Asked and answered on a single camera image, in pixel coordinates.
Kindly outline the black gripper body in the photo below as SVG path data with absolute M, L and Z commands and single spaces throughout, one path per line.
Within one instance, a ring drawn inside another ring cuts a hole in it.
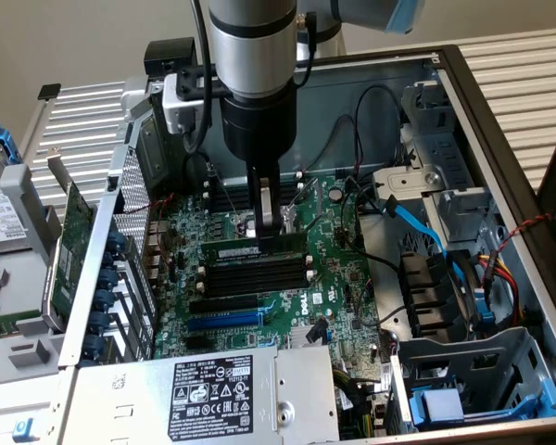
M 297 92 L 282 90 L 258 99 L 220 101 L 224 142 L 259 177 L 279 175 L 279 159 L 297 135 Z

